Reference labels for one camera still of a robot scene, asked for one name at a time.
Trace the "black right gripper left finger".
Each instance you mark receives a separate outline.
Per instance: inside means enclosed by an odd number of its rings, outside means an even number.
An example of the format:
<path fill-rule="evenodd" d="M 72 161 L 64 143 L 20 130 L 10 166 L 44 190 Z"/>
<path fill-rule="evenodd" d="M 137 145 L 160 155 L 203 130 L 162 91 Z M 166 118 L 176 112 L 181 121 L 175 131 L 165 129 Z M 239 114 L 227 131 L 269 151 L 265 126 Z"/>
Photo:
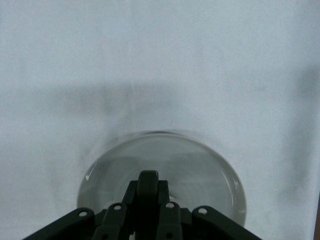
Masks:
<path fill-rule="evenodd" d="M 27 240 L 128 240 L 134 233 L 132 206 L 138 182 L 131 181 L 122 199 L 95 214 L 92 209 L 77 208 L 35 233 Z"/>

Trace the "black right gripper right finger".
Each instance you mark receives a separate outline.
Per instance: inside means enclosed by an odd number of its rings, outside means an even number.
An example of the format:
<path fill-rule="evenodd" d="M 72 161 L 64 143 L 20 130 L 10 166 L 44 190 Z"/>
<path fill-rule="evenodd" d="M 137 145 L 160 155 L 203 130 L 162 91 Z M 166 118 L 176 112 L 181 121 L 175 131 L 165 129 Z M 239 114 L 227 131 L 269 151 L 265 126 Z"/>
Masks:
<path fill-rule="evenodd" d="M 201 205 L 181 208 L 169 197 L 169 184 L 158 182 L 157 240 L 258 240 L 259 237 L 216 209 Z"/>

